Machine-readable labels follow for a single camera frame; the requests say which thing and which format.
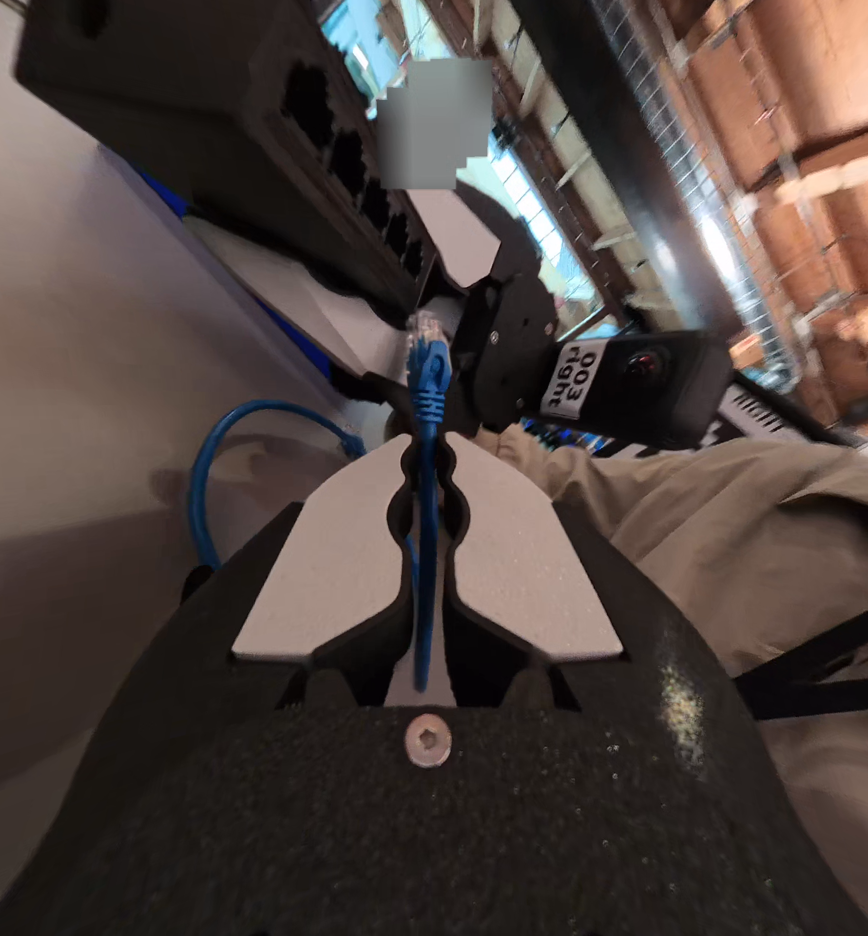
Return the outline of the black network switch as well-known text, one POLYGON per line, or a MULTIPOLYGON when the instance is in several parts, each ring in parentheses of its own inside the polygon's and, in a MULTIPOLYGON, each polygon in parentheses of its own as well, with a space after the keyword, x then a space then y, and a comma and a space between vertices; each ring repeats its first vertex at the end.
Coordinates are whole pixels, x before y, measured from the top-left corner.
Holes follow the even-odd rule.
POLYGON ((436 250, 311 2, 29 2, 15 74, 212 224, 396 326, 420 306, 436 250))

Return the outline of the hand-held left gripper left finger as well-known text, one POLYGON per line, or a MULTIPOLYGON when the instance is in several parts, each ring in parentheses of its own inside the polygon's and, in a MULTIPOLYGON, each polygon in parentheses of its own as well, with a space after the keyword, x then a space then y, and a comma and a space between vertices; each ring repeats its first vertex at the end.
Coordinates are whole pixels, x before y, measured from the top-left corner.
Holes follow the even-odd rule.
POLYGON ((357 703, 384 703, 414 632, 413 455, 400 434, 306 499, 232 643, 237 660, 337 670, 357 703))

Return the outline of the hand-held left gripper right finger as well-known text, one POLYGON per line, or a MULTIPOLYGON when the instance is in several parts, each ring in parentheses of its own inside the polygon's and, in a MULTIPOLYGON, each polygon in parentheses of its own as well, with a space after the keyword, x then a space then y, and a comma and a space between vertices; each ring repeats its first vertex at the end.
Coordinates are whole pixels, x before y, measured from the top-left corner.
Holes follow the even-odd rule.
POLYGON ((441 439, 442 624, 460 707, 498 707, 521 672, 624 653, 550 499, 457 432, 441 439))

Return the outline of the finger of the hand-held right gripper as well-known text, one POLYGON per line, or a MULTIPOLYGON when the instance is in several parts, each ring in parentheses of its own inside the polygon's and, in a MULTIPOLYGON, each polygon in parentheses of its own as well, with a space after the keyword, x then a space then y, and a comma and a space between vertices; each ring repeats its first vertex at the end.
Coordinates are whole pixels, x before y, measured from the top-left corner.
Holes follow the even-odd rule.
POLYGON ((230 275, 330 360, 356 377, 406 380, 408 339, 362 298, 323 286, 298 260, 189 215, 187 230, 230 275))
POLYGON ((474 186, 409 189, 410 204, 436 251, 437 265, 453 289, 469 289, 493 269, 508 221, 506 208, 474 186))

